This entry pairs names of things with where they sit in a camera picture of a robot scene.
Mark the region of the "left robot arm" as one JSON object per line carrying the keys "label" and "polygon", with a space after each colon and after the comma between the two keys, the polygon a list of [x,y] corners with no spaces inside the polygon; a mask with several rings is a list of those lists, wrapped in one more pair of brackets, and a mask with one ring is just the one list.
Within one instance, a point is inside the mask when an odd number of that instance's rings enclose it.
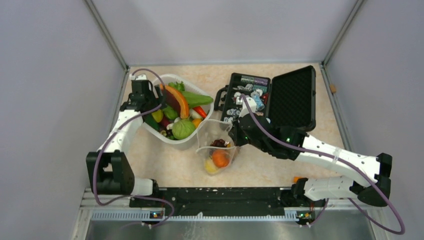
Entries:
{"label": "left robot arm", "polygon": [[131,93],[119,108],[114,127],[97,151],[86,156],[92,192],[97,195],[139,195],[149,207],[160,202],[160,193],[154,189],[155,181],[137,178],[126,152],[129,150],[144,117],[164,106],[165,100],[159,85],[149,80],[132,80]]}

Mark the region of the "yellow lemon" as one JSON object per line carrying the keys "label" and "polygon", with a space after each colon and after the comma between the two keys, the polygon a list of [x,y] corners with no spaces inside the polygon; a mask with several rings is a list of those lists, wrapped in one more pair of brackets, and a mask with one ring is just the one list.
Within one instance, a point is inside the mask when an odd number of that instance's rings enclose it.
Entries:
{"label": "yellow lemon", "polygon": [[217,167],[215,164],[214,164],[214,162],[213,162],[213,160],[212,159],[206,159],[205,161],[204,161],[204,169],[205,169],[205,171],[208,173],[208,174],[211,174],[211,175],[213,175],[213,174],[216,174],[218,171],[219,171],[219,167]]}

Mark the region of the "small orange fruit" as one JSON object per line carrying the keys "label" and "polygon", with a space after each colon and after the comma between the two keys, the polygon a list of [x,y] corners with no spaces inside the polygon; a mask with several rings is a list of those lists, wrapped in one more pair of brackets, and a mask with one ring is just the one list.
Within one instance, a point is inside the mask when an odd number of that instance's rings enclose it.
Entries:
{"label": "small orange fruit", "polygon": [[225,168],[230,164],[229,153],[224,149],[216,149],[212,153],[211,159],[218,168]]}

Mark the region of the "dark red grape bunch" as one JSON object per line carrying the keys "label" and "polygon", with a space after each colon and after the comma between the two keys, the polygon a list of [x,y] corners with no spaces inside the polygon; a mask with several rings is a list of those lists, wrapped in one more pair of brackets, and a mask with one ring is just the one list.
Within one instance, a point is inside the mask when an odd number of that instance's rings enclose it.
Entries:
{"label": "dark red grape bunch", "polygon": [[217,148],[230,148],[231,143],[228,141],[225,141],[224,139],[216,139],[211,144],[211,147],[217,147]]}

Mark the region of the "white plastic basket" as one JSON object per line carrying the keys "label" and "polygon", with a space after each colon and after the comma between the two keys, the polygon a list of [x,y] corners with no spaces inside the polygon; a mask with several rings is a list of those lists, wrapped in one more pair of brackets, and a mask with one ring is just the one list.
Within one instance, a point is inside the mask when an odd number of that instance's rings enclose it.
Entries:
{"label": "white plastic basket", "polygon": [[[206,91],[200,89],[194,83],[192,83],[189,80],[186,80],[186,79],[184,79],[181,76],[178,76],[176,74],[167,73],[167,74],[160,75],[160,77],[165,84],[169,84],[171,82],[179,82],[179,83],[182,82],[185,86],[186,91],[211,97],[210,94],[208,94]],[[165,136],[160,134],[157,130],[154,130],[147,123],[143,123],[141,126],[144,129],[146,129],[148,132],[150,132],[153,136],[157,137],[159,140],[163,141],[166,144],[171,145],[173,148],[178,149],[178,150],[186,150],[186,149],[190,148],[197,141],[197,133],[198,133],[197,129],[190,136],[188,136],[185,139],[172,140],[172,139],[166,138]]]}

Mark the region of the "papaya slice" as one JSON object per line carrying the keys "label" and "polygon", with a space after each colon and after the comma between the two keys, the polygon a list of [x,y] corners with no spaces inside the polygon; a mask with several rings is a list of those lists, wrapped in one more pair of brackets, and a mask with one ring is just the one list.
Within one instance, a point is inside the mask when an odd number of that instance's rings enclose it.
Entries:
{"label": "papaya slice", "polygon": [[190,116],[190,108],[186,98],[176,88],[161,84],[160,89],[165,96],[165,102],[179,113],[179,117],[187,119]]}

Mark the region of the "clear zip top bag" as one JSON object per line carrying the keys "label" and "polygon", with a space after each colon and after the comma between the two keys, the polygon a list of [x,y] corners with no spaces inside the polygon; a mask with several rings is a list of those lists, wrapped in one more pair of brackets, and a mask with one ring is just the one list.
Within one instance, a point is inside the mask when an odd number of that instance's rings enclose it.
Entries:
{"label": "clear zip top bag", "polygon": [[233,125],[226,121],[207,119],[197,129],[196,153],[207,174],[217,175],[229,168],[239,148],[230,137]]}

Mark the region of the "yellow green star fruit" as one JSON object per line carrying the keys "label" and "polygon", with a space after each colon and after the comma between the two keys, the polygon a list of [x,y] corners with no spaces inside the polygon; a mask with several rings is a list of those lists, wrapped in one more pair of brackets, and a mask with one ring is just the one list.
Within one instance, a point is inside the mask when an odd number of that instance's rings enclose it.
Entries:
{"label": "yellow green star fruit", "polygon": [[152,112],[151,115],[156,123],[160,123],[164,117],[163,111],[161,109]]}

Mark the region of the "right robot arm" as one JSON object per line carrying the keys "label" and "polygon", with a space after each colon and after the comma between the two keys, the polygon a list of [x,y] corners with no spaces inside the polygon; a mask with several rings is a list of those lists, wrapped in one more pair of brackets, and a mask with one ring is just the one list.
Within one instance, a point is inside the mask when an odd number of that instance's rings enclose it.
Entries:
{"label": "right robot arm", "polygon": [[236,146],[249,144],[277,159],[313,164],[339,174],[326,179],[308,178],[292,187],[293,200],[299,206],[341,198],[357,198],[374,207],[388,205],[393,162],[390,154],[351,152],[296,127],[277,127],[263,116],[249,114],[233,121],[228,135]]}

